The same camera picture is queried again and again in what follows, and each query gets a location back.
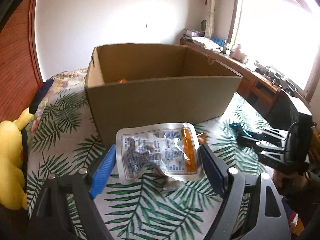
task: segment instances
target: pink bottle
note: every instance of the pink bottle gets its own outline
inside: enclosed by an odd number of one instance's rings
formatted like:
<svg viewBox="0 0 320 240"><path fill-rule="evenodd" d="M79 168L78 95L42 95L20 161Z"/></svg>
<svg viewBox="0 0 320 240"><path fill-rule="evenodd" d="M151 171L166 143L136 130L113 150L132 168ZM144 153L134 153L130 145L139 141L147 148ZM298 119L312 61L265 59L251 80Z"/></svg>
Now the pink bottle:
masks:
<svg viewBox="0 0 320 240"><path fill-rule="evenodd" d="M242 52L241 52L241 44L238 44L238 47L235 48L232 57L236 60L241 60Z"/></svg>

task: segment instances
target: round metal bolt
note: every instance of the round metal bolt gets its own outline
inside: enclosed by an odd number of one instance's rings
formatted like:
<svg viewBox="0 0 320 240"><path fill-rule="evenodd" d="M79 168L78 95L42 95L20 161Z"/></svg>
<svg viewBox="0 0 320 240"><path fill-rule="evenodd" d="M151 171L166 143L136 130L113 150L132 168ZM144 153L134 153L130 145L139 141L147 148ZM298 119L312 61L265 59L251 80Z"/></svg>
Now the round metal bolt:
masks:
<svg viewBox="0 0 320 240"><path fill-rule="evenodd" d="M229 172L230 172L231 174L237 174L237 173L238 173L238 169L235 168L235 167L231 167L231 168L229 168Z"/></svg>
<svg viewBox="0 0 320 240"><path fill-rule="evenodd" d="M270 179L270 176L269 176L268 173L263 172L263 173L261 173L261 178L263 178L263 179Z"/></svg>
<svg viewBox="0 0 320 240"><path fill-rule="evenodd" d="M79 171L78 171L81 175L83 175L83 174L86 174L87 172L88 172L88 169L87 168L81 168L81 169L79 169Z"/></svg>
<svg viewBox="0 0 320 240"><path fill-rule="evenodd" d="M54 174L54 173L50 173L48 175L48 179L54 179L55 177L56 177L56 174Z"/></svg>

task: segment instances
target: window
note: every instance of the window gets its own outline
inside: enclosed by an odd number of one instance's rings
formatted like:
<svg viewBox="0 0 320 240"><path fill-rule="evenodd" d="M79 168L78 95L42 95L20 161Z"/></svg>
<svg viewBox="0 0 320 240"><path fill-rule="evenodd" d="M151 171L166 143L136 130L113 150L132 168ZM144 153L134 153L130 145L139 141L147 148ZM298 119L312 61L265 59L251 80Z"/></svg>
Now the window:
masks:
<svg viewBox="0 0 320 240"><path fill-rule="evenodd" d="M318 15L296 0L239 1L234 43L251 60L273 66L304 90L320 44Z"/></svg>

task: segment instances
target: reddish wood panel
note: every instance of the reddish wood panel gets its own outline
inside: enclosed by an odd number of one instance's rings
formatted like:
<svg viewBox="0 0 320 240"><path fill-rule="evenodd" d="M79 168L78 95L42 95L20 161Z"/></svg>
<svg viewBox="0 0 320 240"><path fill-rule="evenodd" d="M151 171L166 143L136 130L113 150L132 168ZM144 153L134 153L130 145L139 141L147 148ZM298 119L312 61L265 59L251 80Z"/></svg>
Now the reddish wood panel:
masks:
<svg viewBox="0 0 320 240"><path fill-rule="evenodd" d="M29 43L31 0L24 0L0 33L0 122L15 120L39 89Z"/></svg>

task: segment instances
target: barcode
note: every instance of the barcode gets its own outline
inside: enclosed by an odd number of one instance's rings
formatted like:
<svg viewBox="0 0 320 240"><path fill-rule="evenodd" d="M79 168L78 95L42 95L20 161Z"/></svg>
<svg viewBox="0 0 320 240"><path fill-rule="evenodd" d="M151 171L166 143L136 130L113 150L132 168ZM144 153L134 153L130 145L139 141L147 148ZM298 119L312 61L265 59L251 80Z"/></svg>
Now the barcode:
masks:
<svg viewBox="0 0 320 240"><path fill-rule="evenodd" d="M168 138L168 139L173 139L173 138L181 139L180 131L163 131L163 135L164 135L164 138Z"/></svg>

